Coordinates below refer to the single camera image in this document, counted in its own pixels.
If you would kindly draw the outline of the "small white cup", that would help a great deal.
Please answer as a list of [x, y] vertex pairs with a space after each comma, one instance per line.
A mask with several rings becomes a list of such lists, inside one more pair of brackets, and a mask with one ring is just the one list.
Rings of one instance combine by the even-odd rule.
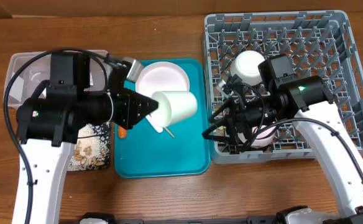
[[150, 117], [162, 128], [188, 119], [198, 110], [197, 99], [189, 91], [156, 91], [151, 99], [158, 103], [158, 108], [151, 112]]

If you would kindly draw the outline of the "small white plate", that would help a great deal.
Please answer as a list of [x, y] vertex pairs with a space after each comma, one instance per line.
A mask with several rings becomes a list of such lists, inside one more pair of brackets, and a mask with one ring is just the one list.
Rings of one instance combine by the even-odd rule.
[[243, 83], [252, 86], [258, 85], [262, 81], [259, 65], [264, 61], [264, 56], [256, 51], [243, 51], [231, 64], [231, 76], [237, 75]]

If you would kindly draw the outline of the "white plastic fork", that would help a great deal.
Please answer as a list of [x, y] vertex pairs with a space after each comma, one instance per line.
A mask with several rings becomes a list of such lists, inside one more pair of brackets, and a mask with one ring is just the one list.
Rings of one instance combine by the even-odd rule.
[[156, 125], [155, 122], [152, 120], [152, 117], [150, 115], [147, 115], [145, 118], [150, 123], [150, 125], [156, 130], [156, 132], [158, 132], [158, 133], [163, 132], [163, 127], [160, 127], [160, 126]]

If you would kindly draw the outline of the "wooden chopstick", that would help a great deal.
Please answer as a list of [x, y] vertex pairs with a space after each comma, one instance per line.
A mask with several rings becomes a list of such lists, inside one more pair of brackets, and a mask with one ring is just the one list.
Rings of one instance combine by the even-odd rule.
[[166, 130], [166, 132], [169, 133], [172, 138], [175, 138], [175, 135], [168, 128], [165, 127], [164, 130]]

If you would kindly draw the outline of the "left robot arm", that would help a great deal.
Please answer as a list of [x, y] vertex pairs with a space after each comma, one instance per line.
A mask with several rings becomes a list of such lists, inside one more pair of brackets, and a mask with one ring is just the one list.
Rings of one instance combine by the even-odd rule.
[[158, 103], [124, 86], [136, 82], [140, 61], [89, 50], [47, 51], [50, 76], [18, 107], [9, 135], [20, 156], [12, 221], [57, 223], [68, 165], [87, 124], [132, 129]]

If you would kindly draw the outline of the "large white plate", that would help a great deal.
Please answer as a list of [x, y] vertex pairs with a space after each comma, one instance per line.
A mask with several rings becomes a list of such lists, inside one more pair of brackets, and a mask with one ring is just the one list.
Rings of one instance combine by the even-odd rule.
[[189, 90], [188, 75], [171, 62], [155, 62], [144, 67], [136, 81], [136, 92], [148, 97], [156, 91]]

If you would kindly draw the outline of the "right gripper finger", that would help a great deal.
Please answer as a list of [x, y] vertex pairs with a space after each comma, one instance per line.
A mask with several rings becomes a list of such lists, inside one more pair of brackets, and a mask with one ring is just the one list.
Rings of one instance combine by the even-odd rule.
[[[226, 127], [226, 132], [228, 133], [228, 137], [227, 136], [217, 136], [217, 135], [212, 135], [211, 133], [213, 131], [215, 131], [216, 129], [218, 129], [220, 126], [225, 126]], [[212, 124], [209, 128], [207, 128], [205, 131], [202, 132], [202, 136], [204, 139], [207, 140], [212, 140], [212, 141], [217, 141], [217, 142], [223, 142], [223, 143], [227, 143], [233, 146], [237, 145], [237, 132], [234, 126], [231, 126], [229, 124], [226, 123], [214, 123]]]
[[216, 121], [216, 117], [223, 113], [226, 108], [229, 108], [231, 105], [230, 100], [226, 100], [215, 112], [208, 118], [209, 123], [213, 124]]

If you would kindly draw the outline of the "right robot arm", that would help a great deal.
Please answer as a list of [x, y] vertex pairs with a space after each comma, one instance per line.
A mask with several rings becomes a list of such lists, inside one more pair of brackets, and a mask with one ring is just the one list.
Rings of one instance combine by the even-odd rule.
[[247, 101], [250, 85], [232, 76], [223, 90], [229, 95], [209, 117], [205, 139], [250, 148], [257, 136], [292, 123], [315, 154], [333, 190], [338, 212], [316, 212], [296, 206], [276, 213], [274, 223], [363, 223], [363, 158], [349, 137], [333, 96], [319, 76], [299, 78], [288, 57], [261, 62], [259, 73], [268, 92]]

